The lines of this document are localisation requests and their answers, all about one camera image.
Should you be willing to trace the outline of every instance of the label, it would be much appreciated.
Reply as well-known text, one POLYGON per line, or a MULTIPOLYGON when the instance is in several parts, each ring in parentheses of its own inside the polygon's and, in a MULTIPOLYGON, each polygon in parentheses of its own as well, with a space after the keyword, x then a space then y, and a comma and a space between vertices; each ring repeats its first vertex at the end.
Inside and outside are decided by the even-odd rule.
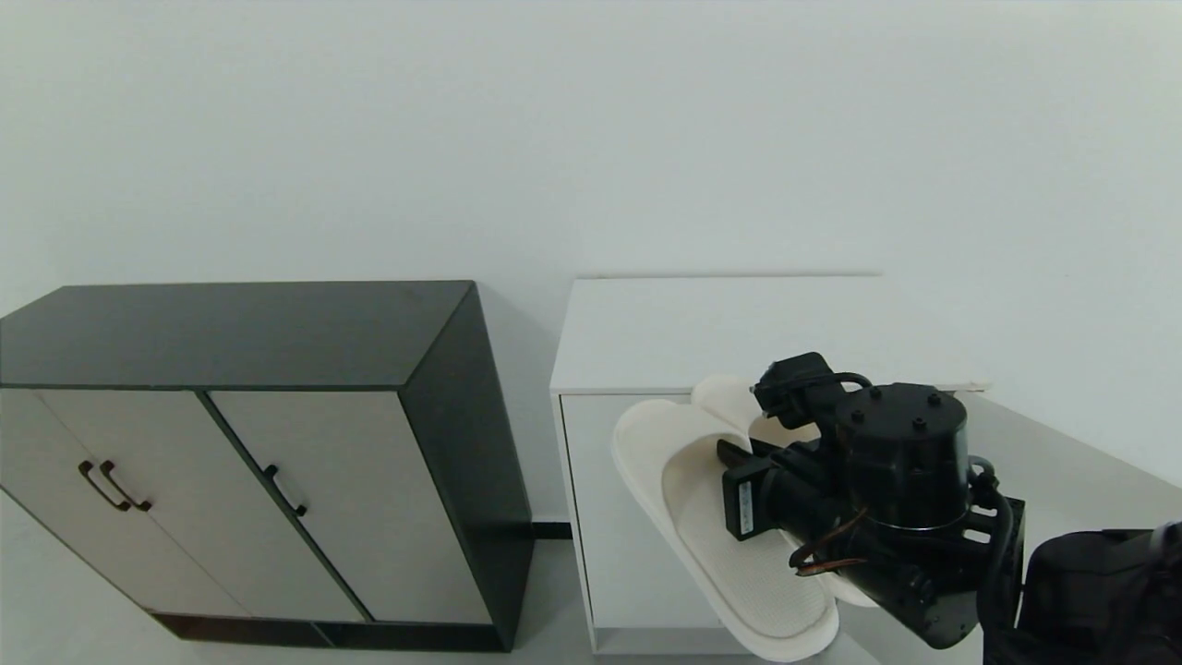
POLYGON ((739 534, 746 536, 755 530, 754 507, 751 504, 751 482, 739 485, 739 534))

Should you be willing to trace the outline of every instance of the cabinet door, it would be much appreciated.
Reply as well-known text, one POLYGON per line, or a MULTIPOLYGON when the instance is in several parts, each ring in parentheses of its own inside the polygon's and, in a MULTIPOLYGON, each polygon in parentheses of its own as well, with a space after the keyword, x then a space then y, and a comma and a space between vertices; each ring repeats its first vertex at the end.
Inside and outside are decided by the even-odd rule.
POLYGON ((45 391, 79 442, 254 617, 361 620, 196 396, 45 391))
POLYGON ((611 459, 616 422, 648 399, 686 404, 689 396, 561 397, 591 618, 598 628, 717 627, 714 609, 611 459))
POLYGON ((491 622, 397 395, 210 397, 376 619, 491 622))
POLYGON ((0 484, 100 575, 145 609, 247 617, 145 514, 119 513, 86 483, 121 501, 93 456, 32 391, 0 393, 0 484))

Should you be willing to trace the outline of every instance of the black cabinet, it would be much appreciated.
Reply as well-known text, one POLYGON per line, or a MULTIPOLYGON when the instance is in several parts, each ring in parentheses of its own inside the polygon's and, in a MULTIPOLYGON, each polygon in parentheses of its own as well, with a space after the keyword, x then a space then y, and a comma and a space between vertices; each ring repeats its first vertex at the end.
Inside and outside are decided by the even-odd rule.
POLYGON ((71 286, 0 319, 0 485, 186 639, 509 650, 530 510, 476 285, 71 286))

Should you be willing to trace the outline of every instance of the cabinet handle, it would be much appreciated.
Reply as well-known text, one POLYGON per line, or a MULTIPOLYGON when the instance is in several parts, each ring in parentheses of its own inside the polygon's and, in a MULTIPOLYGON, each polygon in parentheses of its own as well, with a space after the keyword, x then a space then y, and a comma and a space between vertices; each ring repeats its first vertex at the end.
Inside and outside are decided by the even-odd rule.
POLYGON ((275 474, 279 474, 279 468, 275 467, 274 464, 262 470, 262 477, 266 478, 268 483, 271 483, 271 487, 275 489, 275 494, 279 495, 281 500, 284 500, 284 506, 287 507, 287 510, 294 513, 296 517, 304 517, 304 515, 307 514, 307 507, 299 506, 292 508, 291 502, 287 501, 287 497, 284 496, 282 490, 279 489, 279 483, 275 483, 275 474))
POLYGON ((151 508, 151 503, 147 501, 136 503, 136 500, 131 498, 128 495, 128 493, 123 491, 123 488, 121 488, 119 484, 115 482, 115 478, 111 478, 111 471, 113 470, 115 470, 115 463, 111 462, 110 459, 98 465, 98 472, 103 475, 103 478, 106 478, 106 482, 110 483, 112 488, 115 488, 116 490, 118 490, 121 495, 123 495, 123 498, 128 500, 128 502, 131 506, 136 507, 136 510, 138 510, 139 513, 148 513, 148 509, 151 508))
POLYGON ((118 510, 119 513, 126 513, 126 511, 131 510, 131 504, 130 503, 128 503, 128 502, 115 503, 113 501, 111 501, 111 497, 106 496, 106 493, 104 493, 103 490, 98 489, 98 485, 95 483, 95 480, 90 477, 90 470, 91 469, 95 469, 95 465, 91 464, 90 461, 86 461, 86 462, 84 462, 84 463, 82 463, 82 464, 78 465, 78 472, 82 474, 82 477, 85 478, 87 483, 90 483, 91 488, 95 488, 95 491, 98 493, 98 496, 100 496, 104 500, 106 500, 106 503, 111 504, 111 508, 113 508, 115 510, 118 510))

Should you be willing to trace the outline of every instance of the white table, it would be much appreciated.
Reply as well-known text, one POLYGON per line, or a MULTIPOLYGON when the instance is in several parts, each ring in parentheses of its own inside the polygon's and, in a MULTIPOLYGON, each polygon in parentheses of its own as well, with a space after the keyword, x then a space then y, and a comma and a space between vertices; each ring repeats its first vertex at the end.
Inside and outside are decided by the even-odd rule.
MULTIPOLYGON (((637 402, 688 402, 710 374, 754 383, 771 363, 806 352, 877 384, 956 391, 969 449, 1028 502, 1027 553, 1070 530, 1165 522, 1182 506, 1182 489, 991 403, 972 350, 886 278, 577 280, 551 395, 597 653, 742 653, 624 488, 610 436, 637 402)), ((882 663, 980 663, 979 633, 936 652, 879 609, 840 612, 843 631, 882 663)))

